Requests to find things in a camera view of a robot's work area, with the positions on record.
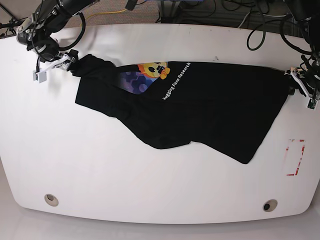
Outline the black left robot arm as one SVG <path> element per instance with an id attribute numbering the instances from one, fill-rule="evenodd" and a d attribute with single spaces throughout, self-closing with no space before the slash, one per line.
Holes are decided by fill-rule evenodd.
<path id="1" fill-rule="evenodd" d="M 320 2 L 318 0 L 286 0 L 284 2 L 290 14 L 280 21 L 280 36 L 293 50 L 301 54 L 299 68 L 291 70 L 291 76 L 299 85 L 303 94 L 315 103 L 320 99 Z M 289 42 L 285 37 L 283 26 L 286 21 L 294 19 L 309 50 Z"/>

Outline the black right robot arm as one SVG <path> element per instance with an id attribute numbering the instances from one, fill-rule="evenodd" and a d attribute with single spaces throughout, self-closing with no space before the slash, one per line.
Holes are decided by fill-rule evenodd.
<path id="1" fill-rule="evenodd" d="M 43 0 L 35 12 L 17 28 L 16 39 L 28 51 L 37 55 L 33 80 L 47 80 L 47 71 L 59 68 L 69 71 L 78 61 L 78 51 L 73 48 L 82 39 L 86 30 L 83 10 L 96 4 L 97 0 Z M 51 34 L 62 30 L 73 16 L 79 16 L 82 27 L 76 40 L 68 46 L 60 46 Z"/>

